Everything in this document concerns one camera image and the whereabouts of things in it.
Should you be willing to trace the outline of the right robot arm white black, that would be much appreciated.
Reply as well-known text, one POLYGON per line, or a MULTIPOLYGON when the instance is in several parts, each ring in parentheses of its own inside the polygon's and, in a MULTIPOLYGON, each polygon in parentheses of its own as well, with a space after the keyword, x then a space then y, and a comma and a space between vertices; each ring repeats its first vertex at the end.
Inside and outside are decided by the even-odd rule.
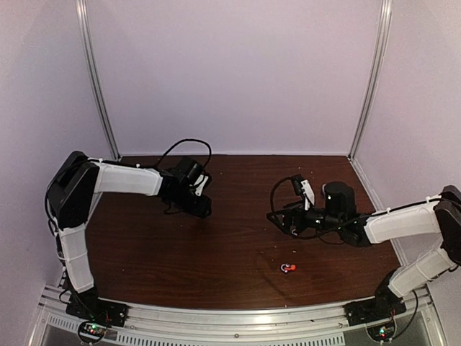
POLYGON ((344 182, 322 186, 325 205, 315 206, 315 195, 309 181, 301 176, 288 179, 300 200, 275 208, 267 214, 283 234, 301 238, 307 229, 315 237, 336 233, 353 247, 370 247, 391 239, 419 234, 437 234, 439 241, 416 261, 392 271, 375 291, 370 313, 386 317, 397 301, 412 290, 460 265, 460 190, 447 185, 435 196, 396 208, 374 213, 358 213, 354 189, 344 182))

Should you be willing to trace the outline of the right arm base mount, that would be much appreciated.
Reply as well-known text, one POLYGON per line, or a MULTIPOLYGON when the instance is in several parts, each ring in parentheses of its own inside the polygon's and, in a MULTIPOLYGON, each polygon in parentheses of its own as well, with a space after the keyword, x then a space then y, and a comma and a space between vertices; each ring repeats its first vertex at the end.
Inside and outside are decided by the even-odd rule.
POLYGON ((397 335, 395 317, 406 312, 406 305, 387 286, 382 286, 373 298, 352 301, 344 306, 344 311, 349 326, 366 324, 372 341, 384 343, 397 335))

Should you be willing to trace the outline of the purple earbud with red hook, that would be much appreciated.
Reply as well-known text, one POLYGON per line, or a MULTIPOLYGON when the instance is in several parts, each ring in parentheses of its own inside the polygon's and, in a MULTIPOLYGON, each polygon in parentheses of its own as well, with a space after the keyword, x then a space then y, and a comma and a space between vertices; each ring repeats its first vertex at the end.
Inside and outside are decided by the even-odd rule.
POLYGON ((289 263, 284 263, 280 265, 280 270, 284 273, 287 274, 289 272, 294 272, 296 270, 296 265, 294 264, 289 264, 289 263))

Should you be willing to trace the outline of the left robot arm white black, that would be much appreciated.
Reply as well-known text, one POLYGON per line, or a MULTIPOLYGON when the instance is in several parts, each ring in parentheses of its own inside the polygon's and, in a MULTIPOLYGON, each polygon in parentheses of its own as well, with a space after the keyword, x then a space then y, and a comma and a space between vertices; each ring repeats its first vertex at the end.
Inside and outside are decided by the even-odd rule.
POLYGON ((73 151, 50 182, 45 200, 53 233, 58 239, 71 287, 80 293, 76 309, 88 320, 98 319, 103 303, 88 290, 94 288, 86 248, 86 226, 95 195, 111 192, 158 197, 183 213, 207 218, 212 201, 204 189, 212 177, 203 165, 184 157, 175 167, 129 165, 90 158, 73 151))

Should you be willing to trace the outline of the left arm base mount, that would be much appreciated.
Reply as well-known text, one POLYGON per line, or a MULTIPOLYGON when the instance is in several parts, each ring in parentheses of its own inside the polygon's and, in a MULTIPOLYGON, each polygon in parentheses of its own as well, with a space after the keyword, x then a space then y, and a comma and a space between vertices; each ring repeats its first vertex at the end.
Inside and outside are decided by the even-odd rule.
POLYGON ((77 293, 69 279, 63 282, 63 292, 70 293, 65 302, 66 314, 81 319, 77 326, 77 336, 85 345, 94 345, 105 337, 112 327, 124 327, 128 313, 128 305, 106 301, 99 297, 95 287, 84 293, 77 293))

